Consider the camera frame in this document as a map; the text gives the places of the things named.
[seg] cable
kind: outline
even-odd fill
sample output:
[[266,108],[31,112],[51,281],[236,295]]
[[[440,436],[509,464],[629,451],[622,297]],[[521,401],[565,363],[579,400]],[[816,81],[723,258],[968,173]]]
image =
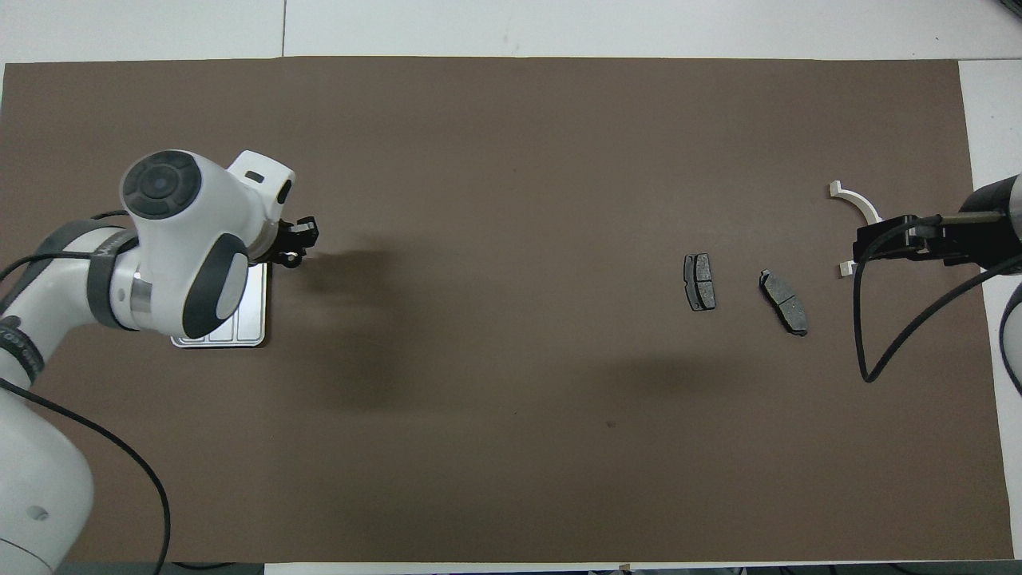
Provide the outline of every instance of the cable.
[[109,211],[100,211],[95,215],[89,218],[90,220],[101,220],[103,218],[112,218],[113,215],[127,215],[128,211],[124,209],[111,209]]
[[33,261],[41,261],[43,259],[56,259],[61,257],[73,258],[73,259],[88,259],[92,256],[92,253],[88,251],[44,251],[42,253],[33,253],[31,255],[25,255],[24,257],[18,257],[14,259],[12,263],[3,268],[0,271],[0,283],[7,278],[15,269],[24,266],[25,263],[31,263]]
[[146,461],[143,460],[142,457],[139,456],[137,451],[132,449],[130,445],[125,443],[123,439],[114,435],[113,432],[100,426],[99,424],[92,422],[88,418],[79,416],[78,414],[72,412],[71,410],[57,405],[56,403],[53,403],[52,401],[44,397],[40,397],[32,393],[31,391],[24,390],[6,380],[0,379],[0,388],[7,390],[8,392],[14,395],[24,397],[25,399],[28,399],[29,401],[35,403],[36,405],[45,408],[46,410],[49,410],[50,412],[53,412],[55,414],[59,414],[60,416],[63,416],[64,418],[67,418],[68,420],[76,422],[78,424],[81,424],[89,428],[90,430],[98,433],[99,435],[105,437],[111,443],[120,447],[121,450],[127,453],[132,460],[134,460],[135,463],[138,464],[140,468],[142,468],[142,471],[145,472],[145,475],[149,476],[149,481],[152,482],[153,487],[156,488],[156,493],[159,494],[159,505],[164,509],[164,539],[162,543],[160,544],[159,559],[156,560],[155,569],[152,570],[152,575],[158,575],[160,569],[164,568],[164,562],[167,560],[167,549],[171,546],[171,504],[167,499],[167,490],[164,489],[164,484],[159,481],[159,478],[156,477],[156,472],[152,471],[152,468],[149,467],[149,464],[147,464]]
[[896,563],[888,563],[887,565],[894,571],[900,571],[901,573],[904,573],[904,575],[932,575],[930,573],[920,573],[919,571],[910,571]]
[[175,562],[174,565],[177,565],[178,567],[180,567],[182,569],[190,569],[192,571],[208,571],[211,569],[220,569],[221,567],[227,567],[229,565],[236,565],[236,564],[235,563],[214,563],[214,564],[211,564],[211,565],[194,565],[194,564],[191,564],[191,563],[177,563],[177,562]]
[[919,316],[917,316],[911,323],[909,323],[909,325],[905,326],[903,330],[901,330],[901,333],[898,334],[896,338],[894,338],[894,341],[892,341],[891,344],[887,347],[887,350],[884,351],[883,355],[880,356],[880,361],[877,362],[877,365],[873,368],[873,370],[872,371],[868,370],[866,367],[866,351],[863,347],[863,318],[862,318],[862,307],[863,307],[862,286],[863,286],[863,274],[866,272],[866,263],[870,260],[873,254],[876,253],[880,245],[882,245],[884,242],[891,239],[898,233],[902,233],[905,230],[909,230],[917,226],[936,225],[939,224],[940,221],[941,221],[940,215],[930,215],[928,218],[919,218],[917,220],[903,223],[901,225],[898,225],[896,227],[887,230],[886,232],[880,234],[879,236],[877,236],[876,239],[870,242],[869,246],[866,247],[866,250],[863,251],[863,256],[861,257],[861,260],[855,266],[855,281],[851,297],[852,326],[855,332],[855,354],[856,357],[858,358],[858,372],[863,377],[863,381],[867,383],[875,382],[877,378],[880,377],[880,373],[883,372],[884,368],[887,367],[887,363],[890,362],[892,357],[894,357],[894,354],[897,352],[898,348],[901,347],[901,344],[903,344],[905,340],[908,340],[909,337],[912,336],[913,333],[915,333],[916,330],[918,330],[919,327],[922,326],[923,323],[929,320],[933,315],[940,312],[941,308],[949,304],[951,301],[954,301],[962,294],[965,294],[969,290],[972,290],[973,287],[975,287],[976,285],[979,285],[980,283],[986,281],[987,279],[993,277],[994,275],[1000,275],[1001,273],[1004,273],[1005,271],[1008,271],[1009,269],[1012,269],[1013,267],[1016,267],[1020,262],[1022,262],[1022,254],[1009,257],[1001,261],[1000,263],[993,266],[992,268],[980,274],[974,275],[970,279],[956,286],[954,290],[941,296],[937,301],[930,304],[929,307],[921,312]]

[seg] black circular cap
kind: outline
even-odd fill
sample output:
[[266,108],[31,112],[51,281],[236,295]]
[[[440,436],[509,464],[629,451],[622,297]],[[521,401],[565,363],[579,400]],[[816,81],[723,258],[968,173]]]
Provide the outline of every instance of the black circular cap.
[[178,187],[178,173],[170,165],[152,165],[142,172],[139,191],[153,199],[162,199]]
[[125,175],[122,193],[128,208],[152,220],[181,212],[195,199],[202,174],[195,158],[173,149],[143,157]]

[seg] brown mat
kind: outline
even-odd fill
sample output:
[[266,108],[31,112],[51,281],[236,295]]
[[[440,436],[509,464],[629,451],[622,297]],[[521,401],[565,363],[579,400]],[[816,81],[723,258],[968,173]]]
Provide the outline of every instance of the brown mat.
[[[37,389],[165,478],[176,560],[751,561],[1012,554],[978,291],[874,385],[862,218],[971,191],[949,61],[289,58],[10,64],[0,255],[118,207],[139,156],[243,148],[298,174],[316,256],[271,342],[72,334]],[[718,309],[681,265],[708,251]],[[787,335],[757,291],[805,304]],[[877,263],[875,360],[976,272]],[[96,505],[75,560],[151,560],[141,472],[73,425]]]

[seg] metal plate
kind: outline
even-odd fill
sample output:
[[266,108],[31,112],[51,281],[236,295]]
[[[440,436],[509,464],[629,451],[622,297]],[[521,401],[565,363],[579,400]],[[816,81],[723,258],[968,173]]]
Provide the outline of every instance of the metal plate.
[[266,338],[266,294],[270,263],[248,268],[245,292],[234,316],[199,340],[171,338],[179,348],[253,348]]

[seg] white curved bracket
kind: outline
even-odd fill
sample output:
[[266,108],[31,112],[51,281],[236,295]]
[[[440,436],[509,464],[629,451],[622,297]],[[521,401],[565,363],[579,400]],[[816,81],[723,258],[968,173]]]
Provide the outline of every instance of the white curved bracket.
[[[877,208],[873,206],[873,202],[866,198],[865,195],[861,193],[855,193],[850,189],[843,189],[841,187],[841,180],[834,180],[830,183],[830,193],[831,197],[836,197],[838,199],[844,199],[850,202],[858,210],[863,212],[863,218],[866,223],[875,224],[884,221],[877,211]],[[848,277],[852,273],[855,273],[855,261],[848,259],[846,261],[841,261],[837,265],[838,273],[841,277]]]
[[875,224],[884,221],[877,212],[877,208],[873,206],[873,202],[866,198],[861,193],[855,193],[850,189],[841,188],[841,180],[834,180],[830,184],[831,197],[837,197],[838,199],[844,199],[845,201],[850,201],[852,205],[858,207],[858,210],[863,212],[863,217],[866,218],[867,224]]

